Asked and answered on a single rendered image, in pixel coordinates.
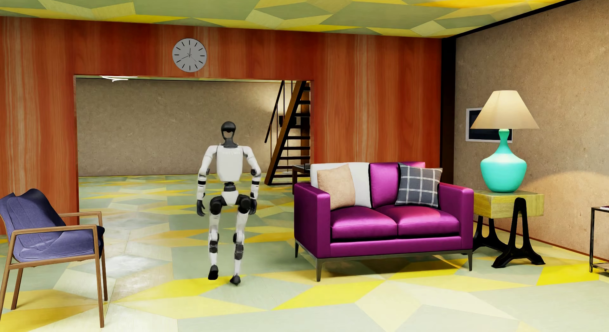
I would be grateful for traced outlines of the white throw blanket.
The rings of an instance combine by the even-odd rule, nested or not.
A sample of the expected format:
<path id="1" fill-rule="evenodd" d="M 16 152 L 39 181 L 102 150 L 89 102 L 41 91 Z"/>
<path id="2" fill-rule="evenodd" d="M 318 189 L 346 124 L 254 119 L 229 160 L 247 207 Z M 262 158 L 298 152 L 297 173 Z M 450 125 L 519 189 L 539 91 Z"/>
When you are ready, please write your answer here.
<path id="1" fill-rule="evenodd" d="M 322 163 L 311 164 L 309 167 L 311 185 L 321 189 L 318 183 L 317 172 L 320 170 L 335 169 L 348 165 L 354 186 L 354 205 L 372 208 L 370 194 L 370 164 L 369 163 Z"/>

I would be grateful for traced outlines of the beige throw pillow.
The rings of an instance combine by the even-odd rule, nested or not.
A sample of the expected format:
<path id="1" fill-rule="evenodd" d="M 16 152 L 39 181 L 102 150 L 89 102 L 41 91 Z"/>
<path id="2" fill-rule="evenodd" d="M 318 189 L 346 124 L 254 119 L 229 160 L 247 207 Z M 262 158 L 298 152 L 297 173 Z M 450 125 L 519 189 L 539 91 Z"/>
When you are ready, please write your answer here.
<path id="1" fill-rule="evenodd" d="M 348 164 L 317 171 L 318 188 L 330 195 L 330 209 L 355 205 L 356 193 Z"/>

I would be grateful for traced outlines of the black metal frame table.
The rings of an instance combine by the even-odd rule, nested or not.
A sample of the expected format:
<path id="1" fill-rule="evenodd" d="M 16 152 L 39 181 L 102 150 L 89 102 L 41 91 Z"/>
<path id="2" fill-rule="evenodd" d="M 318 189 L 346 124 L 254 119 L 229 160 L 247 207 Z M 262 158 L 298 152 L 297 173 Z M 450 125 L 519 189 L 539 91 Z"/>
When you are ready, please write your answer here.
<path id="1" fill-rule="evenodd" d="M 590 255 L 589 255 L 589 271 L 593 272 L 594 269 L 601 270 L 609 274 L 609 261 L 594 263 L 594 227 L 595 227 L 595 213 L 596 212 L 609 212 L 609 205 L 592 207 L 590 213 Z"/>

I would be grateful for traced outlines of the white robot leg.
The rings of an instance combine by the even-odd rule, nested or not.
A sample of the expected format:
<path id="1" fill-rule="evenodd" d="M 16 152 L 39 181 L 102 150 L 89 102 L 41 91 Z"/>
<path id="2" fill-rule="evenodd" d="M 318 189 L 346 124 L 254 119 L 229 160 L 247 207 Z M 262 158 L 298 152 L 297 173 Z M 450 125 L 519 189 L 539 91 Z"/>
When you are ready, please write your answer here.
<path id="1" fill-rule="evenodd" d="M 252 199 L 249 196 L 240 194 L 238 196 L 238 213 L 236 219 L 236 231 L 233 235 L 234 243 L 234 274 L 230 282 L 237 286 L 240 283 L 240 263 L 244 254 L 245 227 L 248 220 L 250 210 L 252 208 Z"/>
<path id="2" fill-rule="evenodd" d="M 209 260 L 211 263 L 208 279 L 216 280 L 218 278 L 218 266 L 217 266 L 217 252 L 219 242 L 219 219 L 222 207 L 225 206 L 223 196 L 216 196 L 211 199 L 209 203 L 209 236 L 208 236 L 208 248 L 209 248 Z"/>

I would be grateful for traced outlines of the white right robot leg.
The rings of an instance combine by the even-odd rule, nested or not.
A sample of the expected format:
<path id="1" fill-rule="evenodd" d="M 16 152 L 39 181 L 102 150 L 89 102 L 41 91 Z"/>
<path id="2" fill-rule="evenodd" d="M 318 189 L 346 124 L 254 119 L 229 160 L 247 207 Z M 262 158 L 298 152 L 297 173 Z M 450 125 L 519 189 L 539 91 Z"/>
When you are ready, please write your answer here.
<path id="1" fill-rule="evenodd" d="M 225 206 L 223 196 L 216 196 L 211 199 L 209 203 L 209 236 L 208 236 L 208 248 L 209 248 L 209 260 L 211 263 L 208 279 L 216 280 L 218 278 L 218 266 L 217 266 L 217 252 L 219 242 L 219 219 L 222 207 Z"/>

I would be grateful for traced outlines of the framed wall picture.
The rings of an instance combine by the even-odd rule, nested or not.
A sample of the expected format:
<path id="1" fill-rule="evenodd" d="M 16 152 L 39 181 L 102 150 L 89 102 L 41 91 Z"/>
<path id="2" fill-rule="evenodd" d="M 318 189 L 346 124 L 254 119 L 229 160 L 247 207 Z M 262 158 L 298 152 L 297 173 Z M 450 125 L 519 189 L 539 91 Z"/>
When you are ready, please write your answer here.
<path id="1" fill-rule="evenodd" d="M 471 126 L 478 118 L 482 108 L 468 108 L 465 114 L 466 141 L 472 142 L 500 142 L 498 129 L 473 129 Z"/>

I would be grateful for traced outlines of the small dark coffee table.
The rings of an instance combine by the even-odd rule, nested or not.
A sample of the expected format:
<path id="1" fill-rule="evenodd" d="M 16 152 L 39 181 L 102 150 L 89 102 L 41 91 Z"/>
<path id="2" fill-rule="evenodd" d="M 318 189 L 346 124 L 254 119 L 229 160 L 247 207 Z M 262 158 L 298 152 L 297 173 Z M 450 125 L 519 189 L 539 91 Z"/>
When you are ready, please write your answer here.
<path id="1" fill-rule="evenodd" d="M 292 165 L 292 194 L 299 177 L 310 177 L 310 164 Z"/>

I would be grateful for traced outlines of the round grey wall clock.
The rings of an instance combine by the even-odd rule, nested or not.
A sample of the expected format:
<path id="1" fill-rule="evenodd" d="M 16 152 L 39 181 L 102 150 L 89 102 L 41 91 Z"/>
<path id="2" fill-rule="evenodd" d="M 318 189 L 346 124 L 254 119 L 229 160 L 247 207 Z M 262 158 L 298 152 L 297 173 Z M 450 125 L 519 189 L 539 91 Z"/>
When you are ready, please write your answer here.
<path id="1" fill-rule="evenodd" d="M 207 61 L 207 52 L 202 42 L 193 38 L 179 40 L 172 49 L 174 64 L 182 71 L 201 70 Z"/>

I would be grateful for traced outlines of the magenta two-seat sofa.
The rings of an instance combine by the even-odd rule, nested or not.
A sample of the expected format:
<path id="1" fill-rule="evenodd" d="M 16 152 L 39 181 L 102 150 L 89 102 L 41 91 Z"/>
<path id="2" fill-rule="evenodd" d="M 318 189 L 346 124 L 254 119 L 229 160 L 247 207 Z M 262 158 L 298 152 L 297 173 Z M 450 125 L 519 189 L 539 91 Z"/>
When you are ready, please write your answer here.
<path id="1" fill-rule="evenodd" d="M 425 168 L 424 162 L 405 162 Z M 295 255 L 302 247 L 316 262 L 316 281 L 325 262 L 461 253 L 472 268 L 474 190 L 443 183 L 439 208 L 395 206 L 399 163 L 370 163 L 372 208 L 330 209 L 330 195 L 309 182 L 295 184 Z"/>

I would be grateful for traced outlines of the grey plaid throw pillow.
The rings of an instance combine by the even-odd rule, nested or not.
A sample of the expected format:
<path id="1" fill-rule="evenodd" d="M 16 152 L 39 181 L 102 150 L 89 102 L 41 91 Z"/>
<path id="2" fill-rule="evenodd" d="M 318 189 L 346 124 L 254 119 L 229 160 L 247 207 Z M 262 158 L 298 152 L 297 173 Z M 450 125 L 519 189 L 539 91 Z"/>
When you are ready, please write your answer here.
<path id="1" fill-rule="evenodd" d="M 438 186 L 442 172 L 442 168 L 422 168 L 399 163 L 400 182 L 395 206 L 412 204 L 438 209 Z"/>

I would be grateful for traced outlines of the black robot head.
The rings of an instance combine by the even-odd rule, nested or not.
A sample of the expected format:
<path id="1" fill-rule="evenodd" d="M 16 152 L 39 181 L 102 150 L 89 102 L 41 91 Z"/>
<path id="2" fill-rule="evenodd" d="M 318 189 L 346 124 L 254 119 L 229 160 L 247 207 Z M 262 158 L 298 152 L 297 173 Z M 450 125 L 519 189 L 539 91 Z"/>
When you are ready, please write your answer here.
<path id="1" fill-rule="evenodd" d="M 235 124 L 231 121 L 226 121 L 222 124 L 220 130 L 224 139 L 222 146 L 228 149 L 236 148 L 238 144 L 233 141 L 234 133 L 236 131 Z"/>

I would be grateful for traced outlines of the wooden staircase black rail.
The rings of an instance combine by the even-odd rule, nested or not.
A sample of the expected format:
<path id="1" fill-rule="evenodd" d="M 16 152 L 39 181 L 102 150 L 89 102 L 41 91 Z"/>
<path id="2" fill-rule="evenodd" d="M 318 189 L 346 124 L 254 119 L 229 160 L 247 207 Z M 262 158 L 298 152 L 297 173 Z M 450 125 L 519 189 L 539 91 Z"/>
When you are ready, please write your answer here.
<path id="1" fill-rule="evenodd" d="M 310 106 L 310 81 L 281 81 L 264 139 L 270 145 L 266 185 L 292 184 L 292 165 L 310 163 Z"/>

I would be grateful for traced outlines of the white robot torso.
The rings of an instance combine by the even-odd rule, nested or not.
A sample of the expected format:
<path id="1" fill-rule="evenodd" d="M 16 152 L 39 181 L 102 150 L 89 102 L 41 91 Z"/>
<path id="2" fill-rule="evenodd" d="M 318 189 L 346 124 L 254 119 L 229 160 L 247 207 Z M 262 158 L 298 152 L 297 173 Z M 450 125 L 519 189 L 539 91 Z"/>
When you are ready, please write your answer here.
<path id="1" fill-rule="evenodd" d="M 216 150 L 216 170 L 219 180 L 224 183 L 222 190 L 222 205 L 234 205 L 239 196 L 234 182 L 240 180 L 242 174 L 242 159 L 245 146 L 227 148 L 218 145 Z"/>

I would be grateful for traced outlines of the wooden side table black legs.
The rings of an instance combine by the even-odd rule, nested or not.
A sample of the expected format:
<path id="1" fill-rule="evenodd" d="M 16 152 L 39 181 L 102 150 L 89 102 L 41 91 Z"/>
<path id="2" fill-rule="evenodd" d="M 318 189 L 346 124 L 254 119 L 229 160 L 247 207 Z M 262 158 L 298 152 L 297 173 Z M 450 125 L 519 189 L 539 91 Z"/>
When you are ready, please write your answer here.
<path id="1" fill-rule="evenodd" d="M 473 250 L 488 247 L 502 254 L 495 259 L 492 267 L 505 267 L 514 259 L 526 258 L 534 265 L 544 265 L 529 238 L 528 216 L 544 214 L 544 194 L 524 190 L 513 193 L 498 193 L 490 190 L 476 190 L 474 194 L 474 214 L 478 216 L 474 234 Z M 507 243 L 499 240 L 494 230 L 494 220 L 512 218 L 510 236 Z"/>

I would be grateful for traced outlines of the white left robot leg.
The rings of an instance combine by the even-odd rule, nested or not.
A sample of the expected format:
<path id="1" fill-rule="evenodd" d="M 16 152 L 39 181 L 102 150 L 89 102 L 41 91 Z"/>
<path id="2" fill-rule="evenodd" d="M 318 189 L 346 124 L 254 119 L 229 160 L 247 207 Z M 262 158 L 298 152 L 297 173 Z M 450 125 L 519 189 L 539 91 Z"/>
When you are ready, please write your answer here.
<path id="1" fill-rule="evenodd" d="M 249 196 L 240 194 L 238 196 L 238 213 L 236 219 L 236 231 L 233 235 L 234 243 L 234 274 L 230 282 L 237 286 L 240 283 L 240 263 L 244 254 L 245 227 L 248 220 L 250 210 L 252 208 L 252 199 Z"/>

